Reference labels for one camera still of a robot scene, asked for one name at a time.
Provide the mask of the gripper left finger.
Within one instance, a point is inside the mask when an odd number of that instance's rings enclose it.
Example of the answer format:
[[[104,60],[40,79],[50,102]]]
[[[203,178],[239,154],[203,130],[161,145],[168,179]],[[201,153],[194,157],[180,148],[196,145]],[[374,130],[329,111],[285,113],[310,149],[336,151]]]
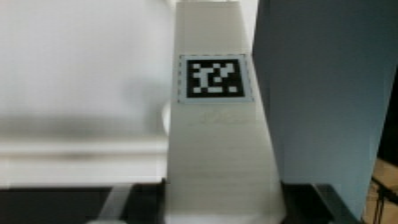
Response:
[[[164,207],[166,182],[120,185],[86,224],[166,224]]]

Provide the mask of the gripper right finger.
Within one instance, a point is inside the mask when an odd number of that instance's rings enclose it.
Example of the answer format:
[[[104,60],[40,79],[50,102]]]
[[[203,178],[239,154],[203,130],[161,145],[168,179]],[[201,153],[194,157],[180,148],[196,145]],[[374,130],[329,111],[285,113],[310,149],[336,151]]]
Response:
[[[281,224],[360,224],[329,184],[283,184],[287,218]]]

